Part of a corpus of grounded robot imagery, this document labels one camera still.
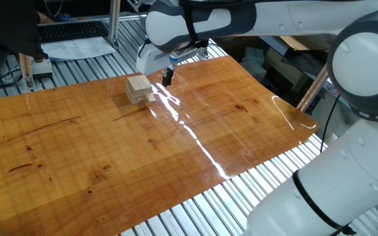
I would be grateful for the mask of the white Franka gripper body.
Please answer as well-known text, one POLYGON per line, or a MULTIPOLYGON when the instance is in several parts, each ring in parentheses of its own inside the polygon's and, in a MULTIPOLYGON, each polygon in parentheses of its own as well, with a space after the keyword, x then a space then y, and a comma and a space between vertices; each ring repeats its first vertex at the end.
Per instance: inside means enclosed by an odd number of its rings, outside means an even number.
POLYGON ((171 65, 169 54, 162 52, 152 43, 144 43, 138 48, 136 68, 149 75, 171 65))

